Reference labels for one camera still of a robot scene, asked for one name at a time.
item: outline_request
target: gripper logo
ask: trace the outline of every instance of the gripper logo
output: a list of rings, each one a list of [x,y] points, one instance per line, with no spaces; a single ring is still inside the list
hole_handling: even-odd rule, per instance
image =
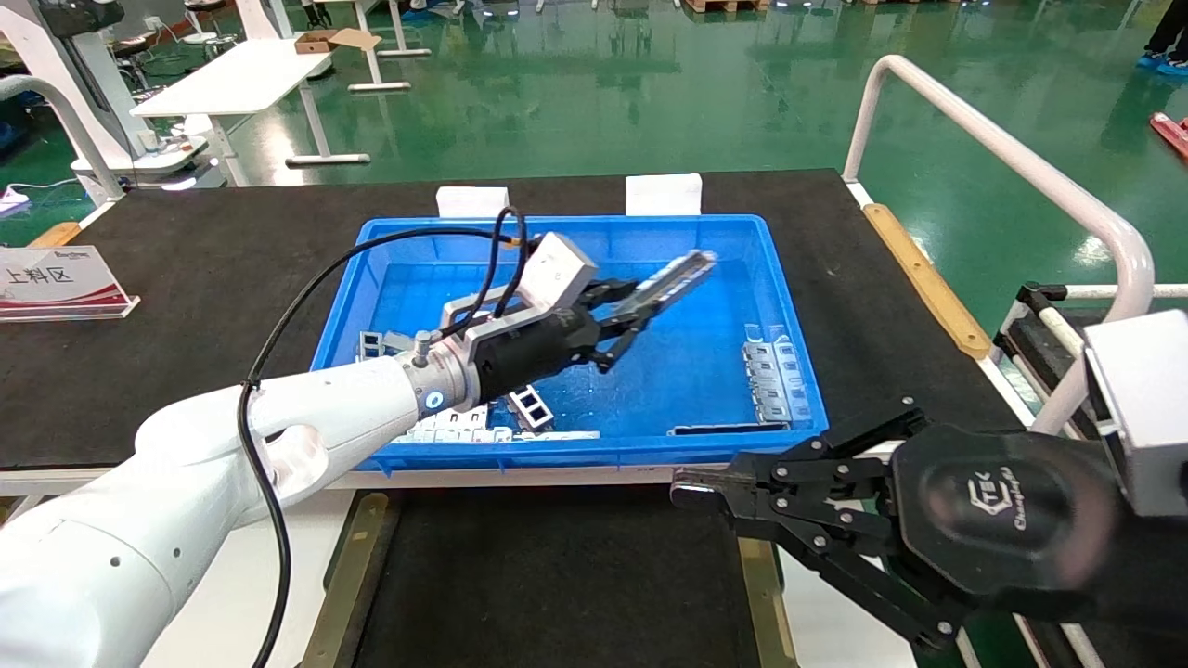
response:
[[[1028,528],[1028,512],[1023,505],[1025,502],[1023,486],[1010,467],[999,467],[998,475],[999,479],[994,480],[993,473],[975,471],[973,478],[967,480],[969,503],[992,517],[1013,508],[1015,518],[1011,521],[1011,524],[1019,531],[1025,531]]]
[[[969,479],[969,503],[985,510],[986,515],[998,515],[1013,505],[1006,481],[999,480],[996,484],[991,480],[992,477],[992,473],[974,472]]]

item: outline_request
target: red object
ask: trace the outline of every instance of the red object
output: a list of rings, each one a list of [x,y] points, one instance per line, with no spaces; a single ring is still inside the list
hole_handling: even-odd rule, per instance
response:
[[[1168,114],[1155,112],[1151,114],[1151,127],[1171,144],[1181,158],[1188,160],[1188,119],[1176,122]]]

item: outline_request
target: green epoxy floor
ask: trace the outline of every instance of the green epoxy floor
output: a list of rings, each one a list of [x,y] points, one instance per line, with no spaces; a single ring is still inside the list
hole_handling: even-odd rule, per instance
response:
[[[1133,67],[1167,0],[788,4],[733,20],[670,0],[468,5],[406,24],[432,56],[381,61],[411,92],[348,93],[368,80],[348,49],[314,83],[331,150],[366,151],[369,165],[287,169],[314,150],[296,93],[232,143],[253,185],[840,170],[866,74],[903,53],[1133,222],[1161,282],[1188,282],[1188,168],[1146,124],[1157,109],[1188,115],[1188,92]],[[347,7],[331,12],[354,25]],[[383,7],[371,21],[391,38]],[[0,179],[27,181],[31,164],[69,176],[68,157],[62,141],[38,144]],[[885,89],[861,181],[987,329],[1023,281],[1113,281],[1100,244],[903,84]],[[0,240],[20,241],[7,225]]]

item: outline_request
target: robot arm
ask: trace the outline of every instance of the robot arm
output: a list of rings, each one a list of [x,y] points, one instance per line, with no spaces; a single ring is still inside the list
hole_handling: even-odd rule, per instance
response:
[[[446,339],[425,333],[398,357],[265,380],[247,416],[278,500],[310,496],[435,412],[469,409],[573,365],[608,371],[713,265],[713,254],[694,251],[642,284],[600,282],[569,240],[546,234],[501,317],[478,316]],[[446,304],[442,324],[475,300]],[[611,316],[593,316],[612,303]],[[159,410],[138,430],[128,461],[0,530],[5,666],[143,661],[227,534],[267,513],[236,431],[240,390]]]
[[[953,643],[981,609],[1188,628],[1188,578],[1159,556],[1188,552],[1188,316],[1086,340],[1105,446],[974,434],[897,404],[781,454],[680,471],[671,498],[778,543],[922,649]],[[864,456],[889,440],[903,440],[889,462]]]

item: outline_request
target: metal handrail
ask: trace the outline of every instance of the metal handrail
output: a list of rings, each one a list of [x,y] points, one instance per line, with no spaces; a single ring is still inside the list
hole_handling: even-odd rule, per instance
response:
[[[917,68],[903,56],[884,56],[874,63],[874,69],[866,80],[862,93],[862,105],[858,111],[858,122],[849,141],[849,155],[846,156],[846,169],[841,177],[846,183],[858,183],[858,168],[862,162],[862,151],[871,133],[874,120],[874,108],[879,103],[879,92],[889,71],[895,73],[908,86],[911,86],[925,100],[944,115],[953,119],[982,146],[990,149],[1019,176],[1048,196],[1057,207],[1073,218],[1091,234],[1105,242],[1110,248],[1114,264],[1118,265],[1118,294],[1106,314],[1105,320],[1120,320],[1146,313],[1151,304],[1152,285],[1155,284],[1155,265],[1146,241],[1124,218],[1101,203],[1087,190],[1064,176],[1059,169],[1011,137],[978,109],[958,97],[952,90]],[[1085,397],[1088,389],[1085,380],[1083,361],[1078,359],[1073,367],[1053,390],[1048,402],[1040,410],[1032,431],[1055,434],[1059,431]]]
[[[67,128],[67,134],[75,140],[83,159],[90,164],[90,169],[95,172],[95,181],[99,182],[99,185],[103,189],[103,194],[107,195],[107,201],[114,202],[122,197],[124,189],[120,188],[120,182],[116,181],[115,175],[112,174],[107,163],[103,162],[103,156],[99,152],[99,146],[95,146],[95,141],[87,134],[87,128],[83,127],[82,120],[78,119],[78,113],[61,90],[44,78],[37,78],[36,76],[14,75],[0,78],[0,100],[7,100],[26,90],[45,97],[45,101],[57,112],[62,126]]]

